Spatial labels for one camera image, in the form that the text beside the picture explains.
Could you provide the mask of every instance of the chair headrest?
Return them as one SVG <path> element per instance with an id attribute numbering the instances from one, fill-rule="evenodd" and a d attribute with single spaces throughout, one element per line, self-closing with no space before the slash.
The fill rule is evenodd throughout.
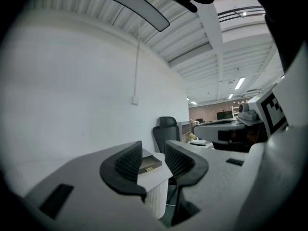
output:
<path id="1" fill-rule="evenodd" d="M 173 127 L 177 124 L 176 119 L 171 116 L 161 116 L 159 117 L 159 120 L 160 120 L 159 128 Z"/>

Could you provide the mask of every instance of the electrical outlet box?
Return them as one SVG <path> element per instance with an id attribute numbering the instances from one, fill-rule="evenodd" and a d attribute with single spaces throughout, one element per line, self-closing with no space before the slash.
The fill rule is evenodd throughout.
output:
<path id="1" fill-rule="evenodd" d="M 139 104 L 139 97 L 133 96 L 133 97 L 131 98 L 131 103 L 132 103 L 132 104 L 135 104 L 135 105 L 138 105 L 138 104 Z"/>

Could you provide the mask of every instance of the brown wall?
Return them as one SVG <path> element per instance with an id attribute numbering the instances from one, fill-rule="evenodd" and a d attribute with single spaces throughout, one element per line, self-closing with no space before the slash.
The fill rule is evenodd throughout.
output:
<path id="1" fill-rule="evenodd" d="M 230 111 L 231 106 L 238 107 L 239 104 L 237 102 L 250 100 L 250 98 L 245 99 L 238 99 L 234 101 L 212 104 L 212 105 L 205 105 L 205 106 L 198 106 L 194 108 L 189 108 L 189 118 L 193 121 L 203 118 L 204 121 L 216 121 L 217 120 L 217 112 L 222 111 Z"/>

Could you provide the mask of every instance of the white cable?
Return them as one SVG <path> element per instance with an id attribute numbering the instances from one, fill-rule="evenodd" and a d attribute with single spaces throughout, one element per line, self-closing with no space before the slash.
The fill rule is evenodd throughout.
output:
<path id="1" fill-rule="evenodd" d="M 135 69 L 134 96 L 136 96 L 136 94 L 137 94 L 138 59 L 139 59 L 139 49 L 140 49 L 140 24 L 141 24 L 141 17 L 140 17 L 140 20 L 139 20 L 139 29 L 138 29 L 138 46 L 137 46 L 136 69 Z"/>

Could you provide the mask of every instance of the floor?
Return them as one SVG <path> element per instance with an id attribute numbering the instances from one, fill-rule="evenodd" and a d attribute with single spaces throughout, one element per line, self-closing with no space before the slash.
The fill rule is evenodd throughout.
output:
<path id="1" fill-rule="evenodd" d="M 167 194 L 167 199 L 170 198 L 170 196 L 172 195 L 172 193 L 175 190 L 175 186 L 174 185 L 168 185 L 168 194 Z M 166 205 L 166 211 L 165 214 L 162 218 L 160 218 L 160 221 L 166 226 L 166 227 L 171 227 L 171 220 L 173 217 L 173 213 L 175 210 L 175 204 L 177 202 L 177 193 L 175 193 L 172 197 L 172 199 L 170 200 L 170 205 Z"/>

